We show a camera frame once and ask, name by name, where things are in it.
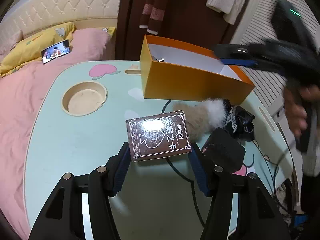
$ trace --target white fur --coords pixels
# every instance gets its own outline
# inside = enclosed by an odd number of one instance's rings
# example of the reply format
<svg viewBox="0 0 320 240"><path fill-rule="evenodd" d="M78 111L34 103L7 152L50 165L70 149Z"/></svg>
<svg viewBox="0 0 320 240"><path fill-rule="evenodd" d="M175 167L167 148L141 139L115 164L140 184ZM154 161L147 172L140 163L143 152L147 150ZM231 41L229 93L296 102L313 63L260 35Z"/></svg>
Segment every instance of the white fur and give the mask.
<svg viewBox="0 0 320 240"><path fill-rule="evenodd" d="M208 110L209 124L211 128L222 127L226 118L226 110L222 99L206 100L202 104Z"/></svg>

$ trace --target pink duvet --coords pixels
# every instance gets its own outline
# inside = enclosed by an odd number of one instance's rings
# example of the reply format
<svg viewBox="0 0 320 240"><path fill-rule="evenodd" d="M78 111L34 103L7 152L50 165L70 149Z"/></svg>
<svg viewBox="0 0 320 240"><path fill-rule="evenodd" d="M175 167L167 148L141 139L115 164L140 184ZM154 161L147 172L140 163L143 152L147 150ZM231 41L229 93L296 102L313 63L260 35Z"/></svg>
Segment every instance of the pink duvet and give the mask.
<svg viewBox="0 0 320 240"><path fill-rule="evenodd" d="M23 174L29 136L41 103L55 78L84 61L111 59L109 35L89 28L74 32L70 54L43 65L31 62L0 79L0 208L19 236L28 239Z"/></svg>

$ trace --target light blue table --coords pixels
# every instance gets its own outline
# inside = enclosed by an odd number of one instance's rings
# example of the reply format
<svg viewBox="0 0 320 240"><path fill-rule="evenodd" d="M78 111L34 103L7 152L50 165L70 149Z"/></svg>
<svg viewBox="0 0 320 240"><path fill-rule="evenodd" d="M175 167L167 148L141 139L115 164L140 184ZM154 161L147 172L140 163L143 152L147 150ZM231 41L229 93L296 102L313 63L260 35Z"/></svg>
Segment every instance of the light blue table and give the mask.
<svg viewBox="0 0 320 240"><path fill-rule="evenodd" d="M61 98L72 85L92 80L91 68L97 64L116 66L117 74L106 74L97 82L108 90L105 104L92 114L74 117L61 109ZM62 72L41 107L28 147L25 171L27 215L33 226L47 197L66 172L87 174L104 165L127 141L125 120L161 113L167 100L143 99L139 75L124 73L135 61L85 62ZM260 149L272 162L287 151L275 123L252 92L242 106L254 114L255 135ZM208 138L198 143L201 148ZM245 143L244 163L253 168L269 192L272 180L265 161L253 143ZM170 158L185 176L195 179L187 155ZM287 153L276 177L279 185L292 173L292 159ZM204 220L211 199L196 187L196 198ZM192 201L190 184L180 178L163 159L131 163L122 191L110 203L122 239L199 239L203 230ZM237 195L234 194L230 232L236 227ZM84 205L86 234L90 231L88 209Z"/></svg>

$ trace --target yellow pillow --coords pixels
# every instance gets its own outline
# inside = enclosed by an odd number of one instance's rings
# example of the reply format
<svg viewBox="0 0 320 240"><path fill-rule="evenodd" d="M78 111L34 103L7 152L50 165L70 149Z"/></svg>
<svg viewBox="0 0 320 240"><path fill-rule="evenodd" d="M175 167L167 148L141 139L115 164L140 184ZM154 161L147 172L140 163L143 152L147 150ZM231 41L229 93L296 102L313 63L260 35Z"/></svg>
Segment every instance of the yellow pillow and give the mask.
<svg viewBox="0 0 320 240"><path fill-rule="evenodd" d="M0 77L17 71L30 61L41 60L41 51L45 48L63 40L72 41L74 30L73 23L63 23L20 41L3 59L0 66Z"/></svg>
<svg viewBox="0 0 320 240"><path fill-rule="evenodd" d="M108 33L110 34L111 37L113 36L115 31L116 31L116 27L108 27Z"/></svg>

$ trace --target beige fur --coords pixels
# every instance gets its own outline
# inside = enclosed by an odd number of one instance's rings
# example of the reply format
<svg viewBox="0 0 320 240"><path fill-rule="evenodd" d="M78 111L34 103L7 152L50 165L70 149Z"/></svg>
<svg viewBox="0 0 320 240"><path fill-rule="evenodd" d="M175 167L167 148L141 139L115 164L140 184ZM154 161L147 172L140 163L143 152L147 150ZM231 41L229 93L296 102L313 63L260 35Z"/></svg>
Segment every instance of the beige fur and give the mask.
<svg viewBox="0 0 320 240"><path fill-rule="evenodd" d="M204 133L210 131L208 110L204 105L188 106L184 103L175 103L173 111L183 110L186 115L186 123L189 139L196 142Z"/></svg>
<svg viewBox="0 0 320 240"><path fill-rule="evenodd" d="M222 99L206 100L201 103L208 110L209 124L214 130L222 127L223 121L227 117L226 108Z"/></svg>

